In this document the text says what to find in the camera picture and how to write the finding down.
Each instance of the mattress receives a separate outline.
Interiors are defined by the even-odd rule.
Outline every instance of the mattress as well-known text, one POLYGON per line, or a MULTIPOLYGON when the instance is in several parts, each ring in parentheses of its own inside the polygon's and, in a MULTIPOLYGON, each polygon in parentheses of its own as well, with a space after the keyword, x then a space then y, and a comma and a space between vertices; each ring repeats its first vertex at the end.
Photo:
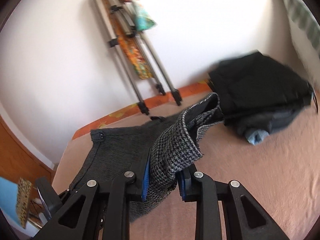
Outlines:
MULTIPOLYGON (((206 94, 184 98, 182 107, 206 94)), ((150 112, 169 116, 179 111, 181 107, 168 102, 150 112)), ((135 114, 106 127, 128 127, 147 121, 147 116, 135 114)), ((91 147, 90 134, 68 143, 52 184, 57 193, 68 188, 91 147)), ((320 116, 314 105, 286 130, 271 135, 260 145, 253 146, 231 128, 218 124, 207 131, 200 148, 204 157, 195 163, 199 171, 225 183, 240 181, 291 240, 307 236, 320 215, 320 116)), ((220 215, 226 239, 223 214, 220 215)), ((191 240, 195 221, 196 203, 184 203, 177 188, 148 215, 130 225, 130 238, 191 240)))

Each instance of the wooden door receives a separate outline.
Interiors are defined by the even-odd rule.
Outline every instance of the wooden door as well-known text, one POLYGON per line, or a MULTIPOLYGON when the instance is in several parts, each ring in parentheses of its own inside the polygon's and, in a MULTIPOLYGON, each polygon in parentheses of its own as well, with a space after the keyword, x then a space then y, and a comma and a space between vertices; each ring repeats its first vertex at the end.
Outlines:
POLYGON ((29 152, 0 117, 0 177, 14 183, 22 177, 34 184, 37 178, 43 176, 52 182, 54 173, 29 152))

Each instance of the gray knit garment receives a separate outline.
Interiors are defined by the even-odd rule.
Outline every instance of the gray knit garment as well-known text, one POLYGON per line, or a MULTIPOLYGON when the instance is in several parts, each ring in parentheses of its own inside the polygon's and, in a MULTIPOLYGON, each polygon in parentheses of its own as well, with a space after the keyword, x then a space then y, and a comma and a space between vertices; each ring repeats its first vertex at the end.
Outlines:
POLYGON ((214 124, 223 122, 220 100, 210 93, 199 103, 164 121, 141 126, 92 130, 93 147, 70 190, 88 180, 103 182, 128 171, 144 151, 151 150, 149 189, 145 202, 130 203, 130 220, 149 213, 175 189, 178 171, 202 157, 199 141, 214 124))

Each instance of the tripod foot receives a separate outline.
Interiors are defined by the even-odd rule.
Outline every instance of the tripod foot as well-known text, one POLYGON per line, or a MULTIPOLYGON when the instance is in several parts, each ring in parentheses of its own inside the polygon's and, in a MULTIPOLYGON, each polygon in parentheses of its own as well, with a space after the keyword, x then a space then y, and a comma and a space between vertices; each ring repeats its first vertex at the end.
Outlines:
POLYGON ((141 111, 141 113, 145 115, 149 115, 149 108, 147 108, 146 104, 144 101, 138 103, 138 107, 141 111))
POLYGON ((179 90, 175 89, 175 90, 171 91, 171 94, 172 94, 174 100, 176 101, 177 105, 181 106, 182 98, 181 98, 179 90))
POLYGON ((162 94, 163 96, 166 95, 166 92, 164 91, 162 84, 156 84, 156 89, 157 89, 158 92, 159 92, 160 94, 162 94))

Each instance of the silver screw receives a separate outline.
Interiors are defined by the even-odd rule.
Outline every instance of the silver screw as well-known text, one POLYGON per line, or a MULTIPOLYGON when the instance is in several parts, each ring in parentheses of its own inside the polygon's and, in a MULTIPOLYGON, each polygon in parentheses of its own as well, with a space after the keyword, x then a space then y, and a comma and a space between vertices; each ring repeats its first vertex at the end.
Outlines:
POLYGON ((97 185, 97 182, 94 179, 87 182, 88 187, 94 187, 95 185, 97 185))
POLYGON ((231 181, 230 184, 231 184, 232 187, 239 187, 240 186, 239 181, 236 181, 236 180, 231 181))
POLYGON ((134 172, 133 172, 133 171, 126 171, 126 172, 124 173, 124 175, 125 175, 127 178, 131 178, 131 177, 133 177, 134 172))
POLYGON ((196 171, 194 174, 193 174, 196 178, 202 178, 203 177, 203 173, 201 171, 196 171))

